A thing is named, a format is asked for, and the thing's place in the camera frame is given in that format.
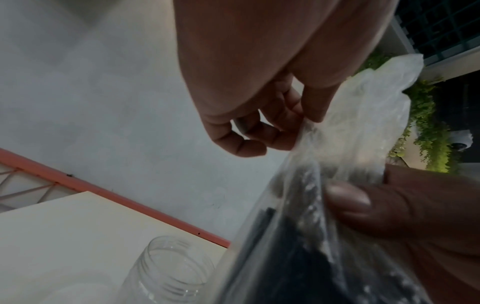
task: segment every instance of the clear jar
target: clear jar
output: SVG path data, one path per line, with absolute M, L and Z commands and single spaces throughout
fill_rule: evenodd
M 213 269 L 210 258 L 189 242 L 157 237 L 133 265 L 115 304 L 195 303 Z

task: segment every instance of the green plant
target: green plant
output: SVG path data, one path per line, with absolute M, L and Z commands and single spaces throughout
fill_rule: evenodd
M 379 50 L 373 51 L 362 64 L 359 71 L 377 69 L 392 56 Z M 412 125 L 416 125 L 419 136 L 415 144 L 420 147 L 426 168 L 430 171 L 448 172 L 449 167 L 455 166 L 455 159 L 450 159 L 451 147 L 449 142 L 449 128 L 435 119 L 435 102 L 432 90 L 435 86 L 427 81 L 417 80 L 410 88 L 404 91 L 411 99 L 410 118 L 390 156 L 402 157 L 405 155 L 405 142 L 411 134 Z

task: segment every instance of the gray floor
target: gray floor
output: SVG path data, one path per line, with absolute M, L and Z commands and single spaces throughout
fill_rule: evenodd
M 167 0 L 2 0 L 0 147 L 231 239 L 285 153 L 207 138 Z

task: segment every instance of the green metal grid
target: green metal grid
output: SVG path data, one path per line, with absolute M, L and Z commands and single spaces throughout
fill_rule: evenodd
M 400 0 L 396 18 L 427 65 L 480 46 L 480 0 Z

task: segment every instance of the plastic bag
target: plastic bag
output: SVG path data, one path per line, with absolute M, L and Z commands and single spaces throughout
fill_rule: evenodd
M 200 303 L 424 303 L 421 287 L 373 239 L 325 209 L 328 179 L 381 183 L 408 123 L 402 91 L 421 55 L 392 58 L 339 88 L 320 124 L 299 140 L 210 278 Z

